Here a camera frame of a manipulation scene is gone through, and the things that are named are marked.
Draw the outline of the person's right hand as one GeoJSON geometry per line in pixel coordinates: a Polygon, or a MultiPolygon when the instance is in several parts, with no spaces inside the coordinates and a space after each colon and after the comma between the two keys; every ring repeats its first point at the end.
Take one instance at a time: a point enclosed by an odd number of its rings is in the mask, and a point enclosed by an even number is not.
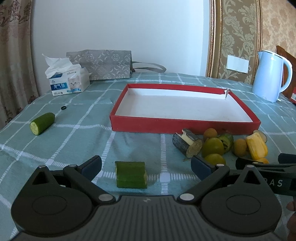
{"type": "Polygon", "coordinates": [[[296,241],[296,212],[295,212],[296,204],[295,201],[291,201],[287,204],[287,209],[289,211],[293,211],[293,215],[289,218],[287,222],[287,228],[289,230],[289,234],[287,236],[287,241],[296,241]]]}

